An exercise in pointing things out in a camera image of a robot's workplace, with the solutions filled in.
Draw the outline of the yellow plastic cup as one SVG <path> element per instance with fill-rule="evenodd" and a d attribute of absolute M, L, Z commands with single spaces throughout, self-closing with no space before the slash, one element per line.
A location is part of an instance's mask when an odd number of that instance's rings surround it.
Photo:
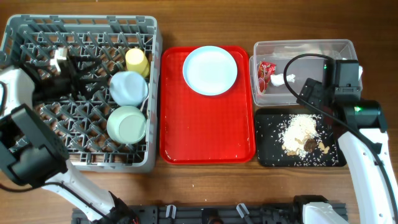
<path fill-rule="evenodd" d="M 150 64 L 143 50 L 134 48 L 126 52 L 126 68 L 128 71 L 137 72 L 144 78 L 150 74 Z"/>

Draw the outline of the green bowl with rice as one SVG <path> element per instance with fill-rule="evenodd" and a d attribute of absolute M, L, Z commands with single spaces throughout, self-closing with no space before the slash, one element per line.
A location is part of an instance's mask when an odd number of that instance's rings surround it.
<path fill-rule="evenodd" d="M 146 135 L 146 117 L 134 106 L 115 109 L 107 120 L 109 137 L 121 144 L 135 144 Z"/>

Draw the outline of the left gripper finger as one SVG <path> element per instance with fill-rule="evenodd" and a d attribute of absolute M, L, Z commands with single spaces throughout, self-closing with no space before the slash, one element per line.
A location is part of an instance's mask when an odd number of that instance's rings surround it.
<path fill-rule="evenodd" d="M 109 87 L 108 79 L 106 77 L 99 78 L 79 78 L 78 84 L 85 90 L 101 89 L 102 87 Z"/>
<path fill-rule="evenodd" d="M 98 67 L 102 60 L 100 58 L 93 58 L 93 57 L 79 57 L 79 56 L 70 56 L 70 60 L 73 62 L 75 68 L 77 70 L 84 70 L 84 69 L 94 69 Z"/>

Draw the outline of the white napkin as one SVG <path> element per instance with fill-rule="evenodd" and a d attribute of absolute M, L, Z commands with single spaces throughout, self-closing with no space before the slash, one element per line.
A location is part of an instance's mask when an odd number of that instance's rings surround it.
<path fill-rule="evenodd" d="M 287 79 L 288 82 L 294 83 L 295 82 L 295 75 L 294 74 L 287 75 L 286 79 Z M 277 74 L 277 75 L 271 75 L 271 83 L 274 86 L 284 85 L 285 84 L 284 74 L 280 73 L 280 74 Z"/>

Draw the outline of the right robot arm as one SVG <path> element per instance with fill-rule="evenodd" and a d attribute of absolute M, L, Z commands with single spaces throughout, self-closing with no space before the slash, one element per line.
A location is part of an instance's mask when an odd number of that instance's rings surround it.
<path fill-rule="evenodd" d="M 381 106 L 361 98 L 359 63 L 322 55 L 322 81 L 308 78 L 297 103 L 328 118 L 349 167 L 361 223 L 397 223 L 397 181 Z"/>

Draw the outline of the red strawberry candy wrapper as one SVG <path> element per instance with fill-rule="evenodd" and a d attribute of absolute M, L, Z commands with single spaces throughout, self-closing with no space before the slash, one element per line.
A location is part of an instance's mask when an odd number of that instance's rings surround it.
<path fill-rule="evenodd" d="M 275 73 L 276 64 L 262 61 L 257 71 L 259 91 L 264 94 L 271 81 L 271 75 Z"/>

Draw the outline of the light blue plate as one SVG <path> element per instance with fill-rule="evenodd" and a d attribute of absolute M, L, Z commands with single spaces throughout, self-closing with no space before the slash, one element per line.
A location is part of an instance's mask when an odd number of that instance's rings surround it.
<path fill-rule="evenodd" d="M 234 85 L 238 66 L 225 49 L 203 46 L 188 54 L 183 62 L 182 75 L 185 83 L 196 93 L 216 96 Z"/>

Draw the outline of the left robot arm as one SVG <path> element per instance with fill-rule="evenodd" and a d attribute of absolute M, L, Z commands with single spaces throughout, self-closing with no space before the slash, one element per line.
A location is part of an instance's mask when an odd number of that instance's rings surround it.
<path fill-rule="evenodd" d="M 89 96 L 84 75 L 97 58 L 66 56 L 55 61 L 59 75 L 45 80 L 39 67 L 25 62 L 1 70 L 1 171 L 16 185 L 6 192 L 51 191 L 79 208 L 92 223 L 139 223 L 120 198 L 87 179 L 70 161 L 62 140 L 33 110 L 35 102 L 62 96 Z"/>

